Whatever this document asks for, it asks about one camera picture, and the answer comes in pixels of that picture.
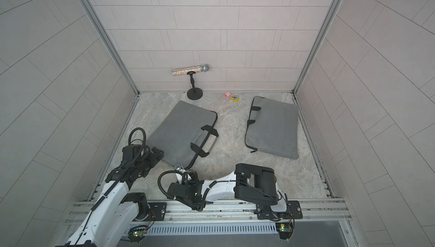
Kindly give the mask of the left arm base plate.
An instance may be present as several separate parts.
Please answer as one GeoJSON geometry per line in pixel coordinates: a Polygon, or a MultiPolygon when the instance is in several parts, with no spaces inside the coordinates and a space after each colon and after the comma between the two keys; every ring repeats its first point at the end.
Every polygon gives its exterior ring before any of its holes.
{"type": "Polygon", "coordinates": [[[148,203],[148,215],[144,218],[135,219],[135,222],[153,222],[163,221],[167,209],[166,202],[151,202],[148,203]]]}

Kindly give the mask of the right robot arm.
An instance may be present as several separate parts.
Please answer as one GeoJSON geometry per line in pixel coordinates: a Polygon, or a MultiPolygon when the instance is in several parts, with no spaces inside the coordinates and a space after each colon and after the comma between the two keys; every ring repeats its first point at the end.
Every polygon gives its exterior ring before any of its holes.
{"type": "Polygon", "coordinates": [[[258,219],[273,222],[293,219],[287,196],[280,191],[272,168],[239,163],[226,176],[200,180],[196,171],[176,167],[161,173],[157,185],[167,199],[194,211],[202,212],[217,200],[234,198],[255,204],[258,219]]]}

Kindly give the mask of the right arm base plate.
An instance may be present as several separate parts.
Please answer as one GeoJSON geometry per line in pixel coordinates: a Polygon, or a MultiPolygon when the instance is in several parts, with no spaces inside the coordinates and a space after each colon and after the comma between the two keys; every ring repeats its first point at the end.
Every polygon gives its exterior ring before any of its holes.
{"type": "Polygon", "coordinates": [[[289,201],[285,198],[279,200],[277,205],[257,205],[254,213],[259,220],[267,219],[274,222],[303,218],[299,201],[289,201]]]}

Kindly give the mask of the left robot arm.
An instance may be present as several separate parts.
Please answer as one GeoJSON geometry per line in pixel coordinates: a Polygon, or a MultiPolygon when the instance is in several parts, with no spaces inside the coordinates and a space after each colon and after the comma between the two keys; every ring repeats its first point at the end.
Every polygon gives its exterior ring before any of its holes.
{"type": "Polygon", "coordinates": [[[133,144],[125,146],[122,153],[121,164],[109,173],[100,197],[65,247],[115,247],[125,234],[139,242],[157,220],[145,193],[130,189],[162,160],[164,152],[133,144]]]}

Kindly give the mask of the grey laptop bag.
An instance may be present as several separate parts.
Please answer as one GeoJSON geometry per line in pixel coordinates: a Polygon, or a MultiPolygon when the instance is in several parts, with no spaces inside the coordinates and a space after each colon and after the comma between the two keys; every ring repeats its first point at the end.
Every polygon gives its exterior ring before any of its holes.
{"type": "Polygon", "coordinates": [[[147,138],[147,145],[163,151],[165,163],[190,169],[198,157],[210,154],[203,147],[211,135],[219,136],[214,128],[217,120],[216,112],[179,101],[147,138]]]}
{"type": "Polygon", "coordinates": [[[299,109],[295,104],[255,96],[250,106],[245,145],[263,152],[297,160],[299,109]]]}

